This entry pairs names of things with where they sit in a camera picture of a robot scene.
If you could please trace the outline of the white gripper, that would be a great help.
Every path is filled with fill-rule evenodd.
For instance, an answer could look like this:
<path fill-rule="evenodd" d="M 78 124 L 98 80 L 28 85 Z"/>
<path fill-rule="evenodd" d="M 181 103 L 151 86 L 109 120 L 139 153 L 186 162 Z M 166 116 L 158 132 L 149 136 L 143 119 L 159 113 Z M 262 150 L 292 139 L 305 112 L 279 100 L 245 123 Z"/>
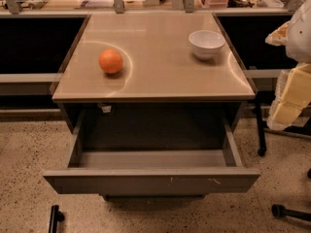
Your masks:
<path fill-rule="evenodd" d="M 266 38 L 268 45 L 286 45 L 286 55 L 298 63 L 295 68 L 283 70 L 276 83 L 267 126 L 284 130 L 291 126 L 302 110 L 311 103 L 311 0 L 305 2 L 287 21 Z"/>

